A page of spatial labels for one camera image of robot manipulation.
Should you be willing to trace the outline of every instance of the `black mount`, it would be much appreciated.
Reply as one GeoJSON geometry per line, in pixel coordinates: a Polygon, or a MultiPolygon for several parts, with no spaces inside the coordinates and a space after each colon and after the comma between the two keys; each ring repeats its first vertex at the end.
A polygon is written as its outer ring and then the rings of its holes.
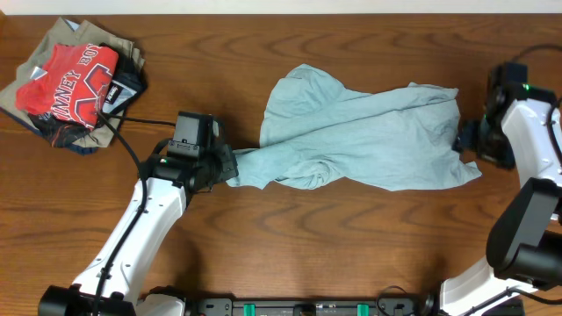
{"type": "MultiPolygon", "coordinates": [[[[93,295],[83,294],[77,287],[68,289],[51,285],[39,302],[39,316],[82,316],[91,313],[93,295]]],[[[134,306],[121,298],[103,298],[104,316],[135,316],[134,306]]]]}
{"type": "Polygon", "coordinates": [[[562,190],[551,180],[529,179],[488,236],[486,258],[494,274],[547,291],[562,285],[562,235],[547,231],[562,190]]]}
{"type": "MultiPolygon", "coordinates": [[[[385,295],[379,298],[382,312],[390,316],[417,315],[417,296],[385,295]]],[[[373,300],[264,301],[227,298],[198,301],[196,315],[205,316],[383,316],[373,300]]]]}
{"type": "Polygon", "coordinates": [[[173,139],[160,141],[143,162],[145,177],[172,181],[191,196],[238,176],[232,148],[225,143],[224,126],[212,115],[179,112],[173,139]],[[168,146],[167,155],[160,154],[168,146]]]}

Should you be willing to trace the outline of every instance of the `black camera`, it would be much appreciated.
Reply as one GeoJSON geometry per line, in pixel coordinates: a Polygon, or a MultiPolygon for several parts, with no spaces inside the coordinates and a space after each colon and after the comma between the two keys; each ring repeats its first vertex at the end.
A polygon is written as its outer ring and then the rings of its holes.
{"type": "Polygon", "coordinates": [[[238,176],[236,158],[225,143],[222,122],[213,115],[179,112],[172,139],[156,145],[144,162],[147,177],[172,181],[188,198],[238,176]],[[160,152],[168,146],[168,153],[160,152]]]}

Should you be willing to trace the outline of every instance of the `green clip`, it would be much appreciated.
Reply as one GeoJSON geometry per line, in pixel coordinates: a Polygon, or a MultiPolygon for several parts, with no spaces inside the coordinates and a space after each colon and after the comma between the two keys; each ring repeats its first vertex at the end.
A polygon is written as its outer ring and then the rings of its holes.
{"type": "Polygon", "coordinates": [[[256,316],[256,306],[253,304],[244,304],[244,316],[256,316]]]}
{"type": "Polygon", "coordinates": [[[357,304],[357,316],[369,316],[369,306],[367,304],[357,304]]]}

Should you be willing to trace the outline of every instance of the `white wall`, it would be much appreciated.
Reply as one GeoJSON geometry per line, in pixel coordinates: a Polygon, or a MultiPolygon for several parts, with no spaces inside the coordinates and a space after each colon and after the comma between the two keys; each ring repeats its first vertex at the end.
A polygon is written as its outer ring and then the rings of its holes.
{"type": "Polygon", "coordinates": [[[561,13],[562,0],[0,0],[18,14],[561,13]]]}

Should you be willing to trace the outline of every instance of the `folded clothes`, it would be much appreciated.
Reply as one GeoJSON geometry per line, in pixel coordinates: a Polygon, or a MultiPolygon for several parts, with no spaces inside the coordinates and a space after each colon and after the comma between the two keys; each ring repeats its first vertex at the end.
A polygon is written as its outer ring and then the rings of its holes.
{"type": "Polygon", "coordinates": [[[43,66],[47,73],[16,92],[16,108],[32,115],[52,113],[56,119],[76,122],[92,130],[117,59],[118,54],[109,47],[57,44],[51,59],[43,66]]]}
{"type": "MultiPolygon", "coordinates": [[[[96,75],[95,73],[88,72],[89,75],[96,75]]],[[[41,68],[35,68],[32,73],[32,79],[40,79],[42,76],[47,75],[47,72],[41,68]]],[[[102,72],[101,80],[104,80],[104,72],[102,72]]],[[[76,83],[69,83],[68,80],[66,85],[75,85],[76,83]]],[[[141,75],[137,72],[134,65],[133,59],[119,54],[119,59],[117,60],[117,65],[113,73],[113,78],[109,83],[109,88],[107,89],[107,94],[104,99],[104,104],[101,107],[103,112],[117,113],[125,110],[125,108],[132,103],[146,88],[141,75]]],[[[103,95],[96,97],[96,101],[101,102],[103,95]]],[[[76,105],[76,101],[68,100],[63,98],[61,100],[62,105],[68,104],[68,107],[76,105]]],[[[90,111],[95,113],[97,107],[90,107],[90,111]]],[[[41,136],[51,144],[52,147],[68,147],[72,146],[72,143],[76,140],[83,138],[84,136],[90,134],[92,131],[79,123],[73,123],[71,121],[60,120],[53,115],[51,111],[44,114],[34,115],[27,113],[29,119],[33,122],[33,125],[37,127],[41,133],[41,136]]],[[[100,122],[97,123],[96,128],[103,126],[100,122]]]]}
{"type": "Polygon", "coordinates": [[[270,95],[260,149],[236,152],[230,186],[275,181],[316,189],[342,177],[387,190],[437,190],[481,176],[451,150],[458,128],[457,89],[410,83],[378,94],[347,90],[307,65],[270,95]]]}
{"type": "MultiPolygon", "coordinates": [[[[40,68],[47,63],[53,52],[54,45],[77,46],[88,43],[95,45],[107,44],[118,53],[131,58],[137,71],[140,71],[144,65],[144,59],[142,59],[139,49],[134,48],[132,41],[120,39],[88,21],[83,21],[75,31],[64,19],[58,18],[54,26],[32,52],[29,59],[18,67],[16,80],[0,91],[0,110],[35,134],[43,136],[42,132],[28,118],[27,113],[16,108],[16,91],[31,80],[30,76],[35,67],[40,68]]],[[[119,120],[116,118],[110,118],[109,121],[114,127],[119,125],[119,120]]],[[[112,137],[111,130],[107,126],[103,126],[75,140],[72,144],[68,145],[68,148],[79,154],[92,154],[96,151],[97,147],[107,147],[112,137]]]]}

